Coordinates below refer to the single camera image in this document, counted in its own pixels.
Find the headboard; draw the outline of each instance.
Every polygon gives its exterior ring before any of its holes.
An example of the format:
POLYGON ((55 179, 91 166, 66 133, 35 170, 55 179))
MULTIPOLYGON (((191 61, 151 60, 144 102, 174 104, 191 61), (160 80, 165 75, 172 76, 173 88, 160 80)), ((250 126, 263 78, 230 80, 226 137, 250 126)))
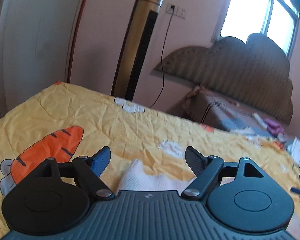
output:
MULTIPOLYGON (((161 70, 159 63, 156 70, 161 70)), ((293 105, 290 64, 282 49, 261 33, 245 44, 235 37, 211 48, 185 47, 163 60, 165 73, 205 84, 290 124, 293 105)))

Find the gold tower fan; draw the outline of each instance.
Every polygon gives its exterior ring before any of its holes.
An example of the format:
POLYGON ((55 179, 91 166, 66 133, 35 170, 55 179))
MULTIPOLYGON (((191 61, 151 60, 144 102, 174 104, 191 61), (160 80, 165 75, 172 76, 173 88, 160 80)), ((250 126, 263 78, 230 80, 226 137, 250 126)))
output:
POLYGON ((111 95, 132 101, 163 0, 136 0, 123 40, 111 95))

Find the screw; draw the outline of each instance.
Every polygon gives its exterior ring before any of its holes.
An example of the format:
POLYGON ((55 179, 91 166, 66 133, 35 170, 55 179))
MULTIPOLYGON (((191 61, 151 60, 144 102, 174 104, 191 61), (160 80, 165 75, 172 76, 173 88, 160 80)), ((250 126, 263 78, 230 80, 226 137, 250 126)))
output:
POLYGON ((102 197, 102 198, 108 198, 113 195, 112 191, 109 189, 99 189, 97 191, 97 196, 102 197))
POLYGON ((197 195, 200 194, 200 191, 195 188, 189 188, 186 189, 183 193, 188 197, 196 197, 197 195))

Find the window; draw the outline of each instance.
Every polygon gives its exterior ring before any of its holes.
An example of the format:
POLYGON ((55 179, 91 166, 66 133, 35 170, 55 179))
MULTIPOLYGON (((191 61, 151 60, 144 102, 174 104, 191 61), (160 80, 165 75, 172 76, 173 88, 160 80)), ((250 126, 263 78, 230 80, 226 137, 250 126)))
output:
POLYGON ((234 36, 247 42, 251 33, 263 33, 289 56, 299 17, 290 0, 230 0, 215 40, 234 36))

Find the black cable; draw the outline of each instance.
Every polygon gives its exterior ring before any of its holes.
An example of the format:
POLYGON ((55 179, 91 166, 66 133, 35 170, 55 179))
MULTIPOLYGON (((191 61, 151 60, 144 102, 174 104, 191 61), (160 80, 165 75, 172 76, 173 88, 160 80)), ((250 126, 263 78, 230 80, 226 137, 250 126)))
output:
POLYGON ((150 108, 152 106, 154 106, 154 104, 158 101, 159 97, 161 96, 161 93, 163 91, 163 88, 164 88, 164 73, 163 73, 163 64, 162 64, 162 57, 163 57, 163 50, 164 50, 164 45, 166 43, 166 39, 167 39, 167 35, 168 35, 168 31, 169 31, 169 28, 170 28, 170 24, 171 24, 171 20, 172 20, 172 17, 173 17, 173 14, 174 14, 174 9, 175 9, 175 6, 172 6, 171 5, 171 8, 172 8, 172 14, 171 14, 171 17, 170 17, 170 21, 169 21, 169 24, 168 24, 168 28, 167 28, 167 32, 166 32, 166 36, 164 38, 164 42, 163 42, 163 46, 162 46, 162 52, 161 52, 161 69, 162 69, 162 89, 160 91, 160 94, 158 95, 156 101, 150 106, 150 108))

